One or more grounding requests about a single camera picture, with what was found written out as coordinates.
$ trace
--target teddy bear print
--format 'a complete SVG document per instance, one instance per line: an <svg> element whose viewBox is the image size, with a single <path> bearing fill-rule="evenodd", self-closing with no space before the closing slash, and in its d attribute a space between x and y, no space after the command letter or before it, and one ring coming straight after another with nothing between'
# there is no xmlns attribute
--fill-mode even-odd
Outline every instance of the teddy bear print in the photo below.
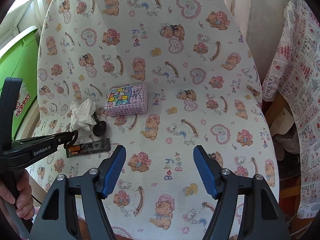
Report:
<svg viewBox="0 0 320 240"><path fill-rule="evenodd" d="M234 174L243 177L252 177L254 174L258 173L258 164L255 158L251 158L250 161L246 161L244 156L234 158L237 170Z"/></svg>
<svg viewBox="0 0 320 240"><path fill-rule="evenodd" d="M212 77L209 81L209 85L212 88L222 88L222 84L224 83L222 76Z"/></svg>
<svg viewBox="0 0 320 240"><path fill-rule="evenodd" d="M72 111L70 110L69 113L67 113L67 118L71 118L72 116Z"/></svg>
<svg viewBox="0 0 320 240"><path fill-rule="evenodd" d="M38 170L37 170L38 176L40 176L41 179L44 179L44 175L45 175L45 168L42 166L39 166Z"/></svg>
<svg viewBox="0 0 320 240"><path fill-rule="evenodd" d="M57 86L57 92L58 92L58 94L62 94L65 97L67 97L67 95L64 93L64 88L63 87Z"/></svg>
<svg viewBox="0 0 320 240"><path fill-rule="evenodd" d="M151 160L148 158L148 154L144 152L140 152L138 155L134 154L128 162L132 171L140 172L148 171L150 164Z"/></svg>
<svg viewBox="0 0 320 240"><path fill-rule="evenodd" d="M244 103L241 100L235 99L235 107L238 110L236 115L247 120L248 115L247 115L247 111L245 110Z"/></svg>
<svg viewBox="0 0 320 240"><path fill-rule="evenodd" d="M62 66L60 66L59 64L54 64L51 68L51 74L54 76L62 74Z"/></svg>
<svg viewBox="0 0 320 240"><path fill-rule="evenodd" d="M198 186L195 183L191 183L189 187L184 187L182 189L185 196L191 196L198 193Z"/></svg>
<svg viewBox="0 0 320 240"><path fill-rule="evenodd" d="M253 141L252 134L249 133L249 131L243 129L241 132L238 132L237 135L237 142L241 144L241 146L250 146L252 145Z"/></svg>
<svg viewBox="0 0 320 240"><path fill-rule="evenodd" d="M233 70L233 68L240 63L241 60L241 56L239 53L237 52L233 52L231 53L226 62L224 64L221 65L221 67L225 68L226 70Z"/></svg>
<svg viewBox="0 0 320 240"><path fill-rule="evenodd" d="M120 33L117 33L115 29L108 29L106 33L103 33L102 42L108 46L117 45L120 42L119 38Z"/></svg>
<svg viewBox="0 0 320 240"><path fill-rule="evenodd" d="M56 127L57 122L58 122L58 120L52 120L52 121L49 123L49 127L50 127L50 128L49 128L49 131L48 131L47 135L50 135L50 134L53 133L53 129Z"/></svg>
<svg viewBox="0 0 320 240"><path fill-rule="evenodd" d="M171 39L175 37L179 39L179 41L184 40L184 28L179 25L170 25L169 23L162 23L159 29L160 35L167 39Z"/></svg>
<svg viewBox="0 0 320 240"><path fill-rule="evenodd" d="M154 141L157 137L157 131L159 129L158 125L160 124L160 117L157 114L149 115L148 119L146 120L146 127L144 131L141 131L141 134Z"/></svg>
<svg viewBox="0 0 320 240"><path fill-rule="evenodd" d="M133 75L131 75L132 78L135 78L136 80L144 81L146 75L146 62L141 57L135 57L133 59L132 63L133 68Z"/></svg>
<svg viewBox="0 0 320 240"><path fill-rule="evenodd" d="M161 49L160 48L155 48L153 50L150 51L150 55L152 57L157 57L161 55Z"/></svg>
<svg viewBox="0 0 320 240"><path fill-rule="evenodd" d="M218 28L221 31L228 29L227 26L230 25L227 15L222 11L211 12L205 20L210 24L210 27Z"/></svg>
<svg viewBox="0 0 320 240"><path fill-rule="evenodd" d="M109 61L106 61L103 65L103 71L107 73L112 73L115 70L115 66L110 63Z"/></svg>
<svg viewBox="0 0 320 240"><path fill-rule="evenodd" d="M166 110L167 114L176 114L178 112L176 107L171 107Z"/></svg>
<svg viewBox="0 0 320 240"><path fill-rule="evenodd" d="M214 101L213 99L209 99L208 102L205 103L207 108L214 110L219 107L219 104L217 101Z"/></svg>
<svg viewBox="0 0 320 240"><path fill-rule="evenodd" d="M72 88L73 88L73 91L75 92L75 94L74 94L73 96L74 96L76 99L81 100L81 91L80 91L79 84L76 83L76 82L73 82L73 83L72 83Z"/></svg>
<svg viewBox="0 0 320 240"><path fill-rule="evenodd" d="M252 86L247 86L247 89L249 89L252 92L254 97L257 97L258 95L260 95L260 92L255 90Z"/></svg>
<svg viewBox="0 0 320 240"><path fill-rule="evenodd" d="M174 199L169 195L163 194L156 203L156 218L150 218L150 222L159 228L168 230L171 225L174 210Z"/></svg>
<svg viewBox="0 0 320 240"><path fill-rule="evenodd" d="M54 37L49 36L46 39L45 44L48 49L48 53L47 53L48 56L57 55L58 51L57 51L56 41L54 40Z"/></svg>
<svg viewBox="0 0 320 240"><path fill-rule="evenodd" d="M70 10L70 2L69 0L64 0L62 4L60 4L59 13L62 14L65 11L69 11L69 10Z"/></svg>
<svg viewBox="0 0 320 240"><path fill-rule="evenodd" d="M51 93L50 89L47 86L43 86L42 88L40 88L39 94L41 96L45 95L46 93Z"/></svg>
<svg viewBox="0 0 320 240"><path fill-rule="evenodd" d="M113 203L118 207L127 206L130 203L130 196L123 190L120 190L118 194L115 194L113 197Z"/></svg>
<svg viewBox="0 0 320 240"><path fill-rule="evenodd" d="M104 14L118 16L119 15L119 0L104 0L106 8L102 11Z"/></svg>
<svg viewBox="0 0 320 240"><path fill-rule="evenodd" d="M190 99L192 101L197 101L196 93L192 89L190 90L179 89L176 93L176 97L181 100Z"/></svg>
<svg viewBox="0 0 320 240"><path fill-rule="evenodd" d="M83 56L79 56L79 65L82 67L86 67L87 65L94 66L93 57L90 53L87 53Z"/></svg>
<svg viewBox="0 0 320 240"><path fill-rule="evenodd" d="M120 115L117 116L114 125L116 126L121 126L121 125L125 125L127 123L127 117L125 115Z"/></svg>
<svg viewBox="0 0 320 240"><path fill-rule="evenodd" d="M62 158L56 160L54 166L54 170L57 172L62 172L62 169L64 168L64 161Z"/></svg>
<svg viewBox="0 0 320 240"><path fill-rule="evenodd" d="M208 155L211 159L216 160L219 163L220 167L223 168L223 159L219 152L211 153Z"/></svg>
<svg viewBox="0 0 320 240"><path fill-rule="evenodd" d="M203 42L198 42L198 44L193 45L193 51L198 54L206 54L209 49Z"/></svg>
<svg viewBox="0 0 320 240"><path fill-rule="evenodd" d="M47 113L48 113L48 109L45 108L44 106L41 106L39 109L40 109L44 114L47 114Z"/></svg>
<svg viewBox="0 0 320 240"><path fill-rule="evenodd" d="M270 187L274 187L276 183L275 179L275 166L271 159L266 159L264 169L266 171L266 181Z"/></svg>
<svg viewBox="0 0 320 240"><path fill-rule="evenodd" d="M89 18L89 15L94 14L94 0L76 0L76 2L78 3L76 7L77 14L81 14L82 16L87 18Z"/></svg>
<svg viewBox="0 0 320 240"><path fill-rule="evenodd" d="M49 123L49 127L52 128L52 129L54 129L54 128L56 127L56 125L57 125L57 122L58 122L58 120L52 120L52 121Z"/></svg>

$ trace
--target human hand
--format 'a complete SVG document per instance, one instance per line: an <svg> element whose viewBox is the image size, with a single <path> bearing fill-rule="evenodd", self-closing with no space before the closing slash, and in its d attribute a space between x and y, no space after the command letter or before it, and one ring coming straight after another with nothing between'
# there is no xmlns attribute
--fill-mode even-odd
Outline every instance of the human hand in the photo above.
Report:
<svg viewBox="0 0 320 240"><path fill-rule="evenodd" d="M35 208L33 207L33 198L31 196L31 186L29 184L29 173L24 170L20 180L17 183L17 189L20 191L20 196L17 199L17 215L25 220L31 219L35 214ZM15 198L7 187L0 181L0 196L9 202L14 204Z"/></svg>

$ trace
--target white wall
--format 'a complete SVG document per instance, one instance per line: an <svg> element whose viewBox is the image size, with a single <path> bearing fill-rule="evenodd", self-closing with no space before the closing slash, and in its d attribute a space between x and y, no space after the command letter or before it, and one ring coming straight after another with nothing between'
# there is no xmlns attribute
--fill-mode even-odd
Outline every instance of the white wall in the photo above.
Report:
<svg viewBox="0 0 320 240"><path fill-rule="evenodd" d="M37 26L38 31L35 33L35 37L36 37L36 40L39 44L41 28L42 28L43 23L39 23L39 21L37 19L35 7L34 7L35 3L36 3L36 1L34 1L32 4L30 4L28 9L26 10L24 15L22 16L20 22L18 23L18 30L19 30L19 33L21 33L22 31L24 31L26 28L28 28L30 26L33 26L33 25Z"/></svg>
<svg viewBox="0 0 320 240"><path fill-rule="evenodd" d="M7 45L8 42L11 41L13 38L14 38L13 34L11 34L8 37L4 38L4 40L2 40L1 43L0 43L0 49L2 49L5 45Z"/></svg>
<svg viewBox="0 0 320 240"><path fill-rule="evenodd" d="M247 43L261 82L271 65L283 30L283 11L290 0L251 0Z"/></svg>

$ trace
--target crumpled tissue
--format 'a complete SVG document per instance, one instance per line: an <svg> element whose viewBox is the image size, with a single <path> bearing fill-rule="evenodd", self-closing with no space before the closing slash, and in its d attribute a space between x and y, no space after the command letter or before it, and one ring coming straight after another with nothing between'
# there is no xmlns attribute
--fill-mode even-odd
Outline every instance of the crumpled tissue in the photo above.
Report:
<svg viewBox="0 0 320 240"><path fill-rule="evenodd" d="M70 104L71 115L71 128L78 130L83 128L90 131L89 124L96 124L96 121L91 117L96 110L96 103L87 98L81 105L78 101L72 101Z"/></svg>

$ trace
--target fabric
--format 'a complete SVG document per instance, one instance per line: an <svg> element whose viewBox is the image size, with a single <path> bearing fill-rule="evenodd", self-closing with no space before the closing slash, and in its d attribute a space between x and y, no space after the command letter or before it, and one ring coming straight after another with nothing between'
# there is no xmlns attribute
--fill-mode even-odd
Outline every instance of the fabric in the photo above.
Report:
<svg viewBox="0 0 320 240"><path fill-rule="evenodd" d="M40 40L35 135L68 130L69 105L90 98L106 120L111 152L127 160L103 201L116 234L136 240L200 239L216 201L193 161L202 145L238 175L265 176L278 198L278 170L254 61L222 0L53 0ZM110 117L110 90L145 84L145 114ZM79 130L78 143L97 140ZM62 147L28 168L48 190L111 152L66 159ZM231 236L240 226L243 196ZM78 215L84 217L81 199Z"/></svg>
<svg viewBox="0 0 320 240"><path fill-rule="evenodd" d="M304 0L284 10L284 29L263 82L263 99L279 92L288 102L299 135L301 201L299 218L315 217L320 208L320 24Z"/></svg>

